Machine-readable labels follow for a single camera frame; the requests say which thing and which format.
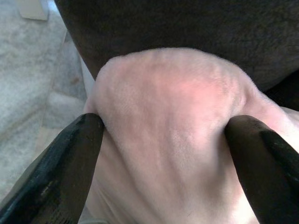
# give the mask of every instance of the white object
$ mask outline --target white object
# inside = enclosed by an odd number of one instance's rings
[[[23,18],[47,20],[49,14],[47,0],[15,0]]]
[[[91,73],[89,72],[86,64],[84,63],[83,59],[81,58],[81,56],[80,56],[80,61],[81,61],[81,68],[83,73],[84,87],[85,87],[86,95],[87,97],[89,97],[93,88],[94,79]]]

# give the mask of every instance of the dark brown fabric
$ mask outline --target dark brown fabric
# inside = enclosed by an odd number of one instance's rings
[[[265,92],[279,106],[299,111],[299,71]]]
[[[216,54],[240,66],[261,91],[299,69],[298,0],[55,2],[94,78],[112,57],[162,47]],[[290,95],[283,88],[277,99]]]

